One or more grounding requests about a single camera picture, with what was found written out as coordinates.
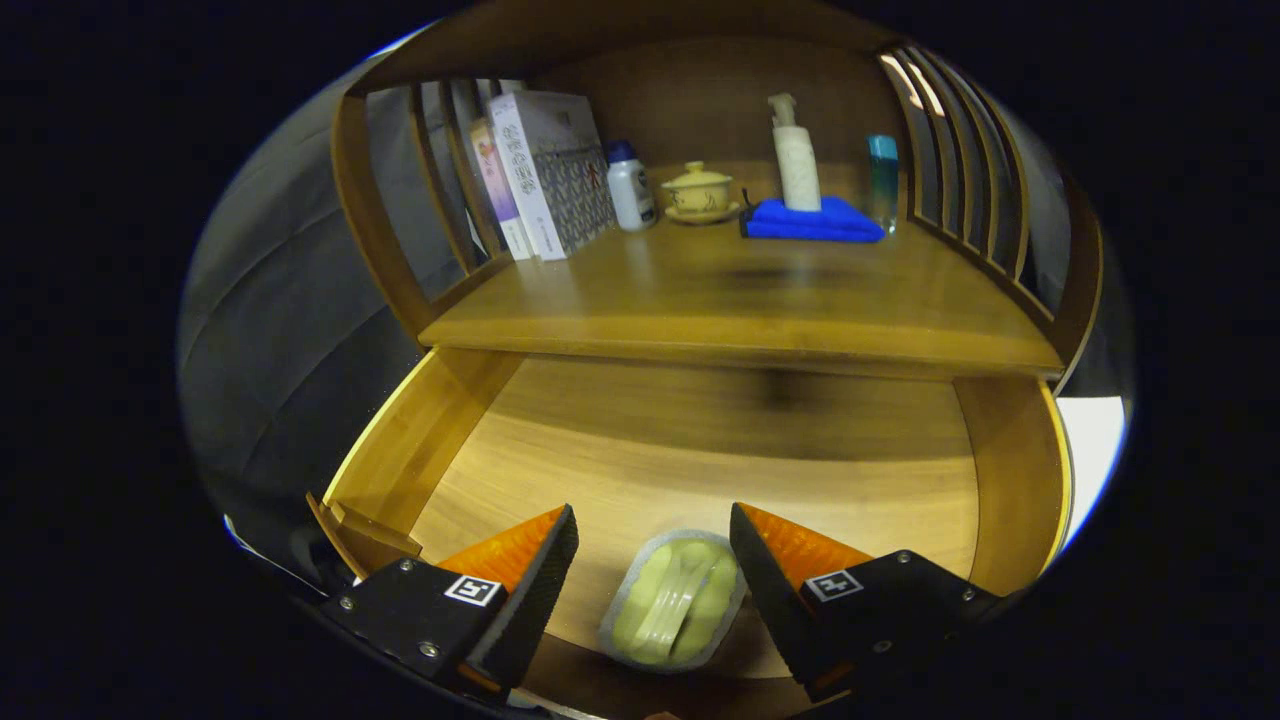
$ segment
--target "blue towel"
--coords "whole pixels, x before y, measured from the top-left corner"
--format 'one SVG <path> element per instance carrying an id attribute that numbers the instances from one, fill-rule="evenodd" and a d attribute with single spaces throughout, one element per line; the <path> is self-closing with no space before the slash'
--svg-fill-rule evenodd
<path id="1" fill-rule="evenodd" d="M 877 242 L 884 231 L 838 197 L 823 197 L 815 213 L 787 210 L 778 199 L 760 202 L 746 222 L 748 237 Z"/>

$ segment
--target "white plastic bottle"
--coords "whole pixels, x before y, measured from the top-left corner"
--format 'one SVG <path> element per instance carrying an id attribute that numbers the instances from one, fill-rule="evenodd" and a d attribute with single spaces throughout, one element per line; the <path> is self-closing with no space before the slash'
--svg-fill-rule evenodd
<path id="1" fill-rule="evenodd" d="M 618 227 L 628 232 L 643 231 L 658 222 L 653 206 L 653 192 L 644 174 L 644 165 L 636 160 L 631 143 L 618 140 L 609 143 L 609 195 Z"/>
<path id="2" fill-rule="evenodd" d="M 796 126 L 796 99 L 787 92 L 769 96 L 773 105 L 773 147 L 782 174 L 782 204 L 787 210 L 822 210 L 818 160 L 809 131 Z"/>

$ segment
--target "blue bottle cap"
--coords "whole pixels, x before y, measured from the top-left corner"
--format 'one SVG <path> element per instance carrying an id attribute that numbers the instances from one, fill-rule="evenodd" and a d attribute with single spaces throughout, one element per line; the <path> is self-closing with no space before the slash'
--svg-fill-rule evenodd
<path id="1" fill-rule="evenodd" d="M 887 135 L 867 136 L 867 145 L 872 149 L 872 158 L 886 158 L 897 160 L 897 141 Z"/>
<path id="2" fill-rule="evenodd" d="M 623 163 L 626 160 L 636 159 L 636 149 L 631 147 L 631 143 L 625 140 L 614 140 L 608 147 L 609 163 Z"/>

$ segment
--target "pump nozzle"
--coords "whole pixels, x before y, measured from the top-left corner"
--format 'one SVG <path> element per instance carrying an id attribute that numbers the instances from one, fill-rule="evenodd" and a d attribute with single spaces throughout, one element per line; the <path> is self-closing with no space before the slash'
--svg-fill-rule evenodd
<path id="1" fill-rule="evenodd" d="M 780 92 L 769 96 L 769 105 L 773 105 L 773 127 L 785 128 L 796 124 L 796 99 L 790 92 Z"/>

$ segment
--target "book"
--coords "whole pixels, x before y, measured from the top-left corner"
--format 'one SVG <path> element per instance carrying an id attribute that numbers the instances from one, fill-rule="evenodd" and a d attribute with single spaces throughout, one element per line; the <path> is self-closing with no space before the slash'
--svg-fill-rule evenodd
<path id="1" fill-rule="evenodd" d="M 617 224 L 608 163 L 580 95 L 516 91 L 489 104 L 498 156 L 534 250 L 562 260 Z"/>
<path id="2" fill-rule="evenodd" d="M 484 176 L 489 204 L 498 218 L 498 227 L 502 228 L 502 237 L 507 241 L 507 250 L 516 260 L 536 258 L 538 255 L 525 234 L 525 225 L 520 222 L 520 210 L 516 209 L 516 199 L 511 195 L 507 173 L 503 172 L 502 160 L 498 159 L 498 147 L 493 141 L 493 123 L 489 118 L 480 118 L 471 123 L 471 149 L 476 154 L 476 167 Z"/>

